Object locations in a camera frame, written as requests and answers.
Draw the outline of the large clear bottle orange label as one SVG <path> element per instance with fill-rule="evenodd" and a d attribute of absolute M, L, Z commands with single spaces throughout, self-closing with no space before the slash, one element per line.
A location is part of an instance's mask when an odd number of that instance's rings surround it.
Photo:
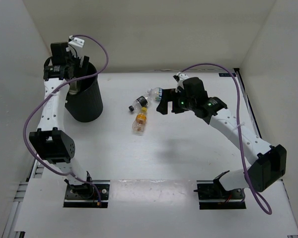
<path fill-rule="evenodd" d="M 80 90 L 80 82 L 75 81 L 69 84 L 69 95 L 76 95 Z"/>

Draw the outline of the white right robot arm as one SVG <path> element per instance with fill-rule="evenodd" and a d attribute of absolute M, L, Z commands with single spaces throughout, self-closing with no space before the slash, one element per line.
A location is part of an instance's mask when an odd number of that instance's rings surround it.
<path fill-rule="evenodd" d="M 214 179 L 213 192 L 218 198 L 225 198 L 231 190 L 252 187 L 263 192 L 286 172 L 287 151 L 282 145 L 273 146 L 254 132 L 237 122 L 227 105 L 218 97 L 209 97 L 202 80 L 189 78 L 186 74 L 174 76 L 177 87 L 163 89 L 157 111 L 168 113 L 168 103 L 172 103 L 172 113 L 192 111 L 206 124 L 221 132 L 234 146 L 243 152 L 250 167 L 248 175 L 243 170 L 224 172 Z"/>

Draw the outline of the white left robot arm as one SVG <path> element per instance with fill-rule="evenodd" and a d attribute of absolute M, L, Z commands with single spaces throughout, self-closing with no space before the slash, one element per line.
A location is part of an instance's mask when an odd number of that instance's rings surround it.
<path fill-rule="evenodd" d="M 37 129 L 23 133 L 28 149 L 46 168 L 65 176 L 69 188 L 82 198 L 96 191 L 88 171 L 75 158 L 75 142 L 66 134 L 64 114 L 68 111 L 79 122 L 91 122 L 103 111 L 99 91 L 98 71 L 82 54 L 84 40 L 71 37 L 66 42 L 52 43 L 52 55 L 44 63 L 44 101 Z"/>

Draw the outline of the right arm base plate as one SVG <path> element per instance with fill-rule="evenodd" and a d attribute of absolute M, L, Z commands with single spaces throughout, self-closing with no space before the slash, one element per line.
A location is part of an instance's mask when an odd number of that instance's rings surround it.
<path fill-rule="evenodd" d="M 242 189 L 221 191 L 211 180 L 198 180 L 197 188 L 200 210 L 246 209 L 245 193 Z"/>

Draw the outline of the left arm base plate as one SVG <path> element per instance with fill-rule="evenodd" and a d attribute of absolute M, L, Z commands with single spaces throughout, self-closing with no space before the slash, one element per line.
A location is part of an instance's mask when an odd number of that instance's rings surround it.
<path fill-rule="evenodd" d="M 108 208 L 110 180 L 94 180 L 93 186 L 67 185 L 63 207 L 65 208 Z"/>

